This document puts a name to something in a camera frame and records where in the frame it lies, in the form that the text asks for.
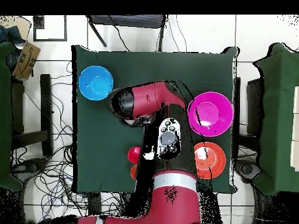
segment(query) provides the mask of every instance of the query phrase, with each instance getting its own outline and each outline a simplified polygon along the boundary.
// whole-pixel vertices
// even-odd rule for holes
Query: blue bowl
[[[79,90],[89,100],[103,100],[112,89],[113,78],[104,67],[87,67],[79,77]]]

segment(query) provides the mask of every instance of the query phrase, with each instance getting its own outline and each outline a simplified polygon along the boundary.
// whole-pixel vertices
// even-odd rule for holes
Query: metal bar
[[[88,23],[91,27],[91,29],[95,32],[96,36],[98,37],[98,39],[100,40],[100,42],[103,44],[104,47],[107,47],[105,41],[103,40],[103,38],[101,37],[101,35],[99,34],[99,32],[97,31],[95,25],[91,22],[91,20],[88,20]]]
[[[231,157],[237,158],[238,156],[238,137],[240,131],[240,87],[241,78],[237,77],[234,79],[234,95],[232,104],[234,106],[234,122],[232,123],[232,138],[231,138]]]
[[[12,150],[48,140],[49,131],[33,131],[12,137]]]
[[[162,52],[162,42],[163,42],[163,37],[164,37],[165,22],[166,22],[166,15],[164,15],[164,17],[163,17],[163,24],[162,24],[162,27],[160,28],[158,52]]]
[[[41,131],[47,131],[47,139],[42,140],[41,148],[44,156],[53,154],[51,140],[52,133],[52,104],[51,104],[51,79],[49,74],[40,75],[40,109]]]

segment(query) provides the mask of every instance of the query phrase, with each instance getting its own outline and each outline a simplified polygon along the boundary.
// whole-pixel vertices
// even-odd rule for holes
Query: silver band
[[[182,173],[164,173],[154,178],[154,189],[165,186],[179,186],[196,191],[196,180]]]
[[[97,216],[95,224],[103,224],[103,220],[100,217]]]

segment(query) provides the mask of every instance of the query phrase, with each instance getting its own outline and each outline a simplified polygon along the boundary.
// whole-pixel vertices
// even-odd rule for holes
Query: orange bowl
[[[213,179],[219,176],[225,167],[224,151],[212,142],[201,142],[194,146],[197,176],[200,179]]]

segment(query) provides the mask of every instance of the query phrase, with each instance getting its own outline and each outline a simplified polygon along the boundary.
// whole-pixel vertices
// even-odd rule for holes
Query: cardboard box
[[[13,75],[28,79],[39,56],[40,49],[29,42],[25,42]]]

